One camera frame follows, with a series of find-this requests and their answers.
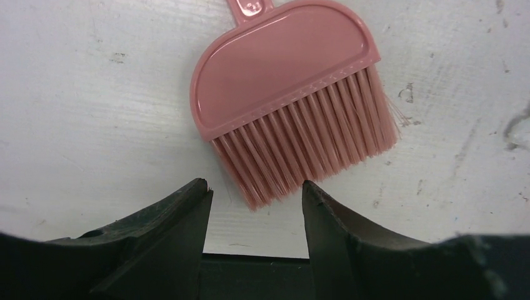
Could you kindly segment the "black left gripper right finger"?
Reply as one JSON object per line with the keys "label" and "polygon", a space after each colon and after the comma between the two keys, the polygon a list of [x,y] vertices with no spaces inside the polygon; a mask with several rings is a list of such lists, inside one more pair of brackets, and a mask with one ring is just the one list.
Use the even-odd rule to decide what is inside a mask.
{"label": "black left gripper right finger", "polygon": [[529,236],[428,242],[387,229],[312,181],[302,212],[318,299],[528,299]]}

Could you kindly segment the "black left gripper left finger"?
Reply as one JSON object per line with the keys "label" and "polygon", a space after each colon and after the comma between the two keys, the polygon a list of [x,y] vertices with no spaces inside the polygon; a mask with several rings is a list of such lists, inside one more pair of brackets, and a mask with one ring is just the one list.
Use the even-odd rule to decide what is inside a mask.
{"label": "black left gripper left finger", "polygon": [[1,298],[197,299],[212,200],[196,178],[77,238],[1,234]]}

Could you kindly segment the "pink plastic hand brush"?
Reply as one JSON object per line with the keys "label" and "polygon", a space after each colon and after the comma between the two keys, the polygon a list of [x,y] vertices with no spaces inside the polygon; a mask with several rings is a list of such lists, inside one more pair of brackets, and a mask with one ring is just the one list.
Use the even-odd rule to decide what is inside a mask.
{"label": "pink plastic hand brush", "polygon": [[390,150],[398,127],[366,23],[336,1],[229,1],[189,102],[249,209]]}

